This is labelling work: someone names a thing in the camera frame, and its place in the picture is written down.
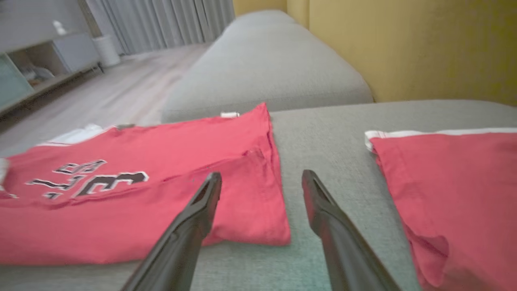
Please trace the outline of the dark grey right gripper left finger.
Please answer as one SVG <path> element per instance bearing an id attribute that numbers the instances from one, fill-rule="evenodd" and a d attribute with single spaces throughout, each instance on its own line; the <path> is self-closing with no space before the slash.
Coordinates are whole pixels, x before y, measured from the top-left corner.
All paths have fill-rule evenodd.
<path id="1" fill-rule="evenodd" d="M 188 291 L 202 242 L 212 229 L 222 186 L 209 173 L 123 286 L 124 291 Z"/>

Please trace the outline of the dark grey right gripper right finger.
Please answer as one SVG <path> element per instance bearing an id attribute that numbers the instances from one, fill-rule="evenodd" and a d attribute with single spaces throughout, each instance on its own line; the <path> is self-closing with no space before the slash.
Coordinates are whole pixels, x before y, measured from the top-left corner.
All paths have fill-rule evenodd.
<path id="1" fill-rule="evenodd" d="M 321 239 L 334 291 L 398 291 L 393 277 L 312 170 L 302 173 L 305 208 Z"/>

